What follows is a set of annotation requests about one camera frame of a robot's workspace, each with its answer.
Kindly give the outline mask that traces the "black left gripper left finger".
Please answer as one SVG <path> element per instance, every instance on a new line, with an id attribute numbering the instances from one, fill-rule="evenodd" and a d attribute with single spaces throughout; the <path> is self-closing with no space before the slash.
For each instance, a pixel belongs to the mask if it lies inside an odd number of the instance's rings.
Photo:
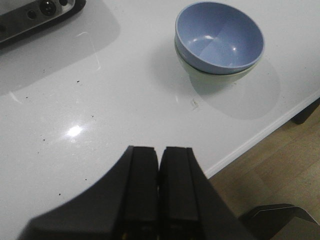
<path id="1" fill-rule="evenodd" d="M 158 239 L 158 159 L 152 147 L 129 146 L 95 184 L 32 218 L 20 240 Z"/>

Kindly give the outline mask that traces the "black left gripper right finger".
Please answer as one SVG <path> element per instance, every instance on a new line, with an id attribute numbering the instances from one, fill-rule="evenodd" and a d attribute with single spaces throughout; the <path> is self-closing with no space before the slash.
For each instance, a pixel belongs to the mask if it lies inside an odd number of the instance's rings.
<path id="1" fill-rule="evenodd" d="M 167 147 L 159 169 L 162 240 L 252 240 L 198 164 L 191 148 Z"/>

